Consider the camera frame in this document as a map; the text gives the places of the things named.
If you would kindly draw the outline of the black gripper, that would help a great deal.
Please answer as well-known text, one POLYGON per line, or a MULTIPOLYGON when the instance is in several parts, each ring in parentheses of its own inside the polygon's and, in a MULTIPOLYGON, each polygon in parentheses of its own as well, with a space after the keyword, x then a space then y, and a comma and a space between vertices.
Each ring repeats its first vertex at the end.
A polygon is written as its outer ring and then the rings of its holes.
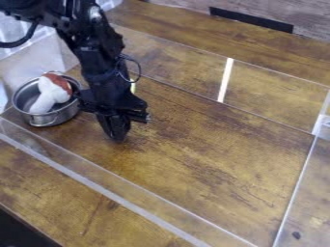
POLYGON ((149 123, 148 102, 131 90, 81 90, 75 97, 85 112, 97 115, 105 133, 115 141, 125 141, 130 131, 130 121, 149 123))

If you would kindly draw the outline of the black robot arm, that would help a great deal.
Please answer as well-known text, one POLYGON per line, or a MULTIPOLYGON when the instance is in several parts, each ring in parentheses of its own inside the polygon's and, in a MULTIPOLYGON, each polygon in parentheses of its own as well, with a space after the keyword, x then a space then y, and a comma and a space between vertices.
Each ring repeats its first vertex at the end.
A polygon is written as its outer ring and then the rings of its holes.
POLYGON ((115 31, 95 0, 0 0, 0 13, 31 24, 17 41, 0 41, 2 48, 23 45, 43 25, 55 28, 82 65, 90 87, 75 97, 83 111, 94 113, 105 133, 123 141, 134 122, 148 123, 148 102, 131 91, 123 53, 123 36, 115 31))

